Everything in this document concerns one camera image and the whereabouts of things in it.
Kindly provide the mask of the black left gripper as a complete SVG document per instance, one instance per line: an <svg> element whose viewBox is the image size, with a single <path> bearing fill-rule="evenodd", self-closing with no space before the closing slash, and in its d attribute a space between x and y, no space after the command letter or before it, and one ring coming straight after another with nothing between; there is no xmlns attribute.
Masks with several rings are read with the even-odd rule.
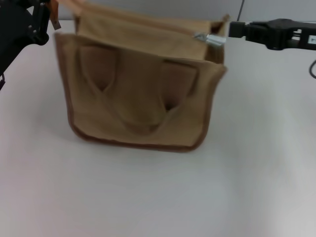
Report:
<svg viewBox="0 0 316 237"><path fill-rule="evenodd" d="M39 0L2 0L0 2L0 86L4 72L28 45L45 45L50 20L47 2Z"/></svg>

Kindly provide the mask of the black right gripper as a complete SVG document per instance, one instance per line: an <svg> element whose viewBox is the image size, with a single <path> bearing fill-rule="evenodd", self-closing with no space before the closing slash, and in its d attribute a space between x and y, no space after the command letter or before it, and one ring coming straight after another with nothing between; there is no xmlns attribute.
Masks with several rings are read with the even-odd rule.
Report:
<svg viewBox="0 0 316 237"><path fill-rule="evenodd" d="M229 37L268 45L271 50L288 48L315 50L316 24L276 19L266 22L231 22Z"/></svg>

